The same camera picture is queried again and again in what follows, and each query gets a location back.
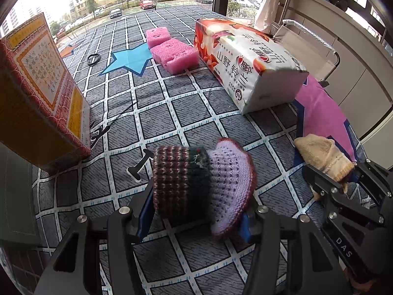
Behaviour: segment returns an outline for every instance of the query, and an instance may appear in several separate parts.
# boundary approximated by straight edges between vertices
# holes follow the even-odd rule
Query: beige sock
[[[296,148],[307,164],[321,170],[336,182],[341,182],[353,170],[353,163],[335,145],[334,140],[315,134],[309,134],[294,140]],[[347,183],[343,185],[344,193],[347,193]],[[315,199],[320,195],[314,190]]]

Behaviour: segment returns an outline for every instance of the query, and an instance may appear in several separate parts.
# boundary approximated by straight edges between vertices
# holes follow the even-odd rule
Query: cardboard box
[[[43,13],[0,41],[0,141],[48,171],[90,155],[90,106]]]
[[[309,74],[271,38],[228,19],[198,20],[194,47],[242,114],[293,101]]]

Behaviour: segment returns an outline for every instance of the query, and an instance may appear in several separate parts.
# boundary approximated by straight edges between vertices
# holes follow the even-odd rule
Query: blue star
[[[153,58],[147,43],[139,45],[132,50],[113,52],[112,57],[115,60],[107,66],[100,75],[124,68],[138,76],[142,76],[146,68],[147,61]]]

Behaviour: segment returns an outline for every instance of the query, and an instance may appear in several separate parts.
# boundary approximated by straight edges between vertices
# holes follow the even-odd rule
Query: table
[[[223,87],[201,61],[172,76],[150,61],[139,77],[126,69],[98,74],[113,59],[111,52],[145,42],[146,30],[167,26],[172,37],[193,44],[195,20],[223,17],[196,6],[178,6],[125,16],[80,36],[74,54],[65,60],[79,89],[90,103],[102,131],[92,154],[54,176],[35,169],[33,192],[42,247],[51,254],[73,220],[111,214],[146,186],[151,165],[141,182],[126,173],[142,158],[142,149],[159,145],[203,145],[214,148],[219,137],[237,140],[252,155],[257,170],[259,203],[287,216],[308,214],[320,225],[322,206],[315,203],[303,180],[303,163],[294,163],[297,110],[292,104],[240,115]],[[91,53],[101,62],[88,67]],[[363,149],[352,134],[357,155]],[[349,185],[349,197],[367,202],[364,191]],[[154,217],[145,242],[135,246],[140,276],[147,294],[241,294],[253,256],[253,245],[236,234],[223,241],[210,236],[204,221],[175,223]],[[111,294],[106,241],[100,246],[103,290]],[[286,241],[281,243],[278,284],[286,278]]]

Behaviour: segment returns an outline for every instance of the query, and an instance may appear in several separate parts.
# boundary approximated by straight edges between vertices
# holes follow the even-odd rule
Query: sponge
[[[170,39],[170,34],[166,27],[159,27],[155,29],[150,29],[146,31],[147,46],[149,49],[161,44],[162,42],[168,41]]]
[[[196,49],[177,39],[170,39],[150,50],[154,61],[160,63],[171,74],[178,74],[199,63]]]

